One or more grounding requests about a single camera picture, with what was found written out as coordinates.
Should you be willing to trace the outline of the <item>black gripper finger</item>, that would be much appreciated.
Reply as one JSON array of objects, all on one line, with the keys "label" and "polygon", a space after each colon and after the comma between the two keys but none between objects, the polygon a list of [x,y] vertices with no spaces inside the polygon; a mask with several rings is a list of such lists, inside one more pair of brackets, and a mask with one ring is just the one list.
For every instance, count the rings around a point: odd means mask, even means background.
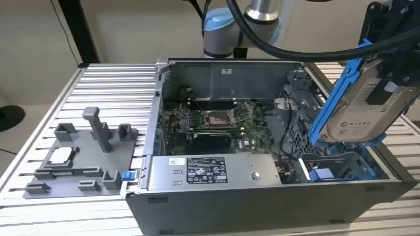
[{"label": "black gripper finger", "polygon": [[420,51],[400,51],[383,57],[379,65],[380,82],[372,90],[368,104],[384,104],[399,87],[420,86]]},{"label": "black gripper finger", "polygon": [[419,90],[409,89],[405,91],[405,94],[408,96],[408,101],[404,103],[404,107],[403,107],[403,111],[401,111],[400,115],[405,115],[408,113],[411,106],[413,105],[416,100],[419,100],[419,98],[420,98],[420,91]]}]

